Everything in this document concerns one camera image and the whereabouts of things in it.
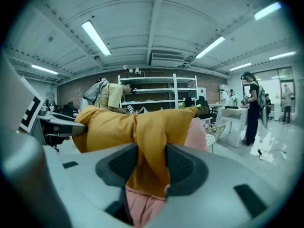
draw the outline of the man in yellow shirt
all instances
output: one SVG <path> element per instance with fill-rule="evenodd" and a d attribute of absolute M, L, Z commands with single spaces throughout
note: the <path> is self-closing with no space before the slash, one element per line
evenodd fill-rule
<path fill-rule="evenodd" d="M 119 108 L 119 103 L 123 94 L 132 93 L 134 89 L 134 86 L 131 84 L 119 85 L 108 83 L 100 90 L 95 106 L 103 110 L 126 114 L 124 109 Z"/>

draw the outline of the air conditioner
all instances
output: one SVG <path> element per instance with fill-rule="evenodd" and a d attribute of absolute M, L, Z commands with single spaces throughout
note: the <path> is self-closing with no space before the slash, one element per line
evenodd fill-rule
<path fill-rule="evenodd" d="M 184 56 L 152 53 L 151 66 L 178 67 L 180 65 L 183 65 L 184 60 Z"/>

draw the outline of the yellow cloth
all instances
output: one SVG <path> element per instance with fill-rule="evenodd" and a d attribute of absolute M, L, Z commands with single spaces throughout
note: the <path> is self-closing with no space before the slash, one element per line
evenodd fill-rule
<path fill-rule="evenodd" d="M 99 98 L 95 102 L 95 106 L 103 110 L 108 110 L 108 107 L 118 108 L 123 93 L 122 85 L 108 83 L 101 89 Z"/>
<path fill-rule="evenodd" d="M 137 143 L 138 163 L 127 186 L 164 197 L 164 188 L 170 184 L 165 146 L 167 143 L 185 143 L 195 113 L 195 107 L 188 107 L 124 115 L 90 105 L 75 119 L 75 122 L 88 126 L 88 131 L 73 136 L 73 141 L 81 153 Z"/>

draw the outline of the desk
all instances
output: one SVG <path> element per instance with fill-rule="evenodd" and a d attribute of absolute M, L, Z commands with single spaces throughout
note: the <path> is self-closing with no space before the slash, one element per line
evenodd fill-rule
<path fill-rule="evenodd" d="M 219 111 L 219 107 L 223 106 L 223 104 L 209 104 L 209 108 L 211 109 L 211 113 L 213 113 L 213 111 Z"/>
<path fill-rule="evenodd" d="M 229 133 L 231 133 L 232 122 L 239 123 L 239 135 L 234 143 L 235 148 L 238 147 L 242 131 L 247 125 L 247 115 L 248 115 L 247 108 L 225 109 L 224 107 L 220 107 L 218 109 L 218 116 L 215 122 L 216 126 L 222 125 L 224 121 L 230 122 Z"/>

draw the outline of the backpack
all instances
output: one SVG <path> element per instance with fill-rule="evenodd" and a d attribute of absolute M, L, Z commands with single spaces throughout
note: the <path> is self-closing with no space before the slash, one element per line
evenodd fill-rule
<path fill-rule="evenodd" d="M 105 87 L 109 81 L 102 78 L 98 83 L 94 84 L 84 95 L 81 101 L 80 109 L 83 110 L 87 105 L 94 105 L 95 101 L 99 98 L 100 90 Z"/>
<path fill-rule="evenodd" d="M 265 90 L 264 88 L 260 85 L 258 88 L 258 98 L 257 98 L 258 105 L 261 107 L 266 106 L 266 97 L 265 97 Z"/>

